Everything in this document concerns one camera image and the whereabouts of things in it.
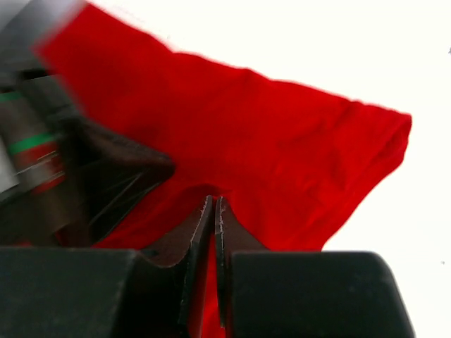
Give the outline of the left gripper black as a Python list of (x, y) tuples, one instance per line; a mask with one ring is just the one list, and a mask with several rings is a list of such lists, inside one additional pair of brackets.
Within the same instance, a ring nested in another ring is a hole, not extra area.
[(166, 154), (81, 117), (38, 122), (53, 187), (34, 197), (36, 246), (91, 246), (175, 172)]

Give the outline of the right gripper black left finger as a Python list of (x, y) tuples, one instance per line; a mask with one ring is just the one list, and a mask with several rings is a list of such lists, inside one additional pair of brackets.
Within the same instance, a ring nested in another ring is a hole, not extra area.
[(214, 205), (148, 248), (1, 249), (2, 337), (199, 337)]

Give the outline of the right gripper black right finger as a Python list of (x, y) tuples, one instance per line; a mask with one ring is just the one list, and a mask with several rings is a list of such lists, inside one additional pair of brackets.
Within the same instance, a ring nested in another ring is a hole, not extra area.
[(228, 337), (413, 337), (388, 264), (376, 253), (272, 251), (224, 198), (215, 211), (221, 327)]

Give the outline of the red t shirt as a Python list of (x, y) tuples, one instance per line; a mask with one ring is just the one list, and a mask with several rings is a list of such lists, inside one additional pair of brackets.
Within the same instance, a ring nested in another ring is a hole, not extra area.
[(37, 52), (87, 118), (175, 163), (97, 248), (144, 250), (212, 198), (200, 337), (228, 337), (218, 309), (220, 198), (267, 249), (323, 252), (407, 149), (408, 114), (172, 51), (92, 4)]

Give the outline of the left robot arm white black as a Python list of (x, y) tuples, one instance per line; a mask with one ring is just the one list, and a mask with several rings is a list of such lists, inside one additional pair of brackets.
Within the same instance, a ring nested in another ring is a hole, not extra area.
[(34, 50), (86, 1), (1, 3), (1, 243), (91, 246), (175, 170), (167, 155), (87, 118)]

